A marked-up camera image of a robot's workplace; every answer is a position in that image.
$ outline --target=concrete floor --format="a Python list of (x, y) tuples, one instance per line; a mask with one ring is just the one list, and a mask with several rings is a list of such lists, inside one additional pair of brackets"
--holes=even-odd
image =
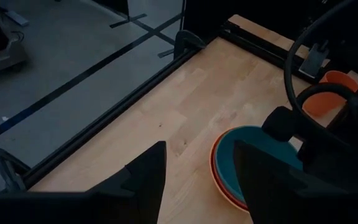
[[(3, 117), (9, 119), (147, 33), (132, 23), (111, 29), (109, 25), (122, 18), (87, 0), (11, 2), (11, 9), (30, 20), (30, 26), (17, 28), (25, 34), (30, 62), (19, 73), (0, 73), (0, 124)], [(158, 7), (147, 9), (157, 11), (142, 12), (154, 15), (147, 21), (154, 27), (165, 22), (157, 22), (161, 18), (178, 14), (168, 17), (167, 12), (159, 14)], [(178, 23), (162, 33), (174, 37), (176, 27)], [(0, 135), (0, 148), (36, 165), (172, 61), (172, 55), (157, 57), (172, 47), (158, 37), (149, 38)]]
[(183, 0), (128, 0), (129, 15), (146, 13), (139, 19), (144, 24), (156, 28), (173, 16), (181, 13)]

